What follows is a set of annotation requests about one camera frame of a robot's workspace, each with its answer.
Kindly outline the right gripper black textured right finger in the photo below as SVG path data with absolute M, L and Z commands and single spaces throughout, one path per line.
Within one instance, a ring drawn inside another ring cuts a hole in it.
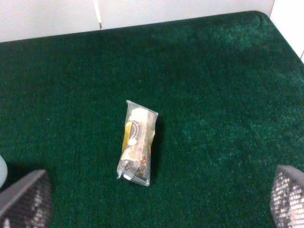
M 304 226 L 304 173 L 278 165 L 270 195 L 270 210 L 277 228 Z

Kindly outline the right gripper black textured left finger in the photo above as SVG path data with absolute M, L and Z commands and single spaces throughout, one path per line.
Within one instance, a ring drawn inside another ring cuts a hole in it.
M 0 193 L 2 228 L 47 228 L 52 194 L 46 170 L 35 170 Z

